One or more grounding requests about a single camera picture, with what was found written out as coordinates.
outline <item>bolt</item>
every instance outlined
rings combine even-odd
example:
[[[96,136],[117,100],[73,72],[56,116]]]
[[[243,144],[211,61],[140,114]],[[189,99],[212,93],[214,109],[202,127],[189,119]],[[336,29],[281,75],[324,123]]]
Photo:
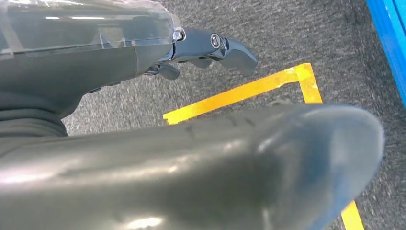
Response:
[[[179,41],[183,38],[182,32],[181,31],[175,31],[173,32],[173,40]]]
[[[211,38],[210,38],[211,42],[212,42],[212,46],[214,48],[219,48],[220,47],[220,36],[218,34],[212,34]]]

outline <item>gray carpet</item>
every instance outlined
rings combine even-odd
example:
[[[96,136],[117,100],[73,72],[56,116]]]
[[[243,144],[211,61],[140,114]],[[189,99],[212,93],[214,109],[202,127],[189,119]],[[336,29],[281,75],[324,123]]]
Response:
[[[379,116],[386,153],[377,178],[356,200],[366,230],[406,229],[406,113],[363,0],[162,0],[184,25],[244,42],[258,56],[244,75],[219,64],[180,65],[181,77],[143,76],[86,95],[65,119],[71,135],[165,125],[162,114],[208,96],[311,62],[323,101],[347,103]],[[213,113],[302,102],[291,84]],[[344,229],[340,219],[328,228]]]

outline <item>blue frame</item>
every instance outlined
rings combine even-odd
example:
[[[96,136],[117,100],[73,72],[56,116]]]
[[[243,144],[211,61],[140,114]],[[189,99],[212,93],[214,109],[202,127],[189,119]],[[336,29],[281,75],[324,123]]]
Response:
[[[366,1],[406,107],[406,1]]]

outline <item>plastic film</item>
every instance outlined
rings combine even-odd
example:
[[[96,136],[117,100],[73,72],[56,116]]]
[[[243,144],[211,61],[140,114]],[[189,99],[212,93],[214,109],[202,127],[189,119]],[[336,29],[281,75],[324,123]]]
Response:
[[[148,0],[0,0],[0,59],[172,44],[179,28]]]

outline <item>yellow floor marking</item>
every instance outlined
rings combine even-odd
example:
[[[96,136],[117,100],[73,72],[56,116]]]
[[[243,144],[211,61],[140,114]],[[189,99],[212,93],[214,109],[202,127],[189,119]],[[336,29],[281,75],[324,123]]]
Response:
[[[352,201],[341,213],[346,230],[364,230],[355,201]]]
[[[312,65],[304,63],[174,110],[163,117],[169,125],[174,125],[293,82],[299,82],[306,103],[323,103]],[[354,201],[342,211],[341,217],[346,230],[364,230]]]

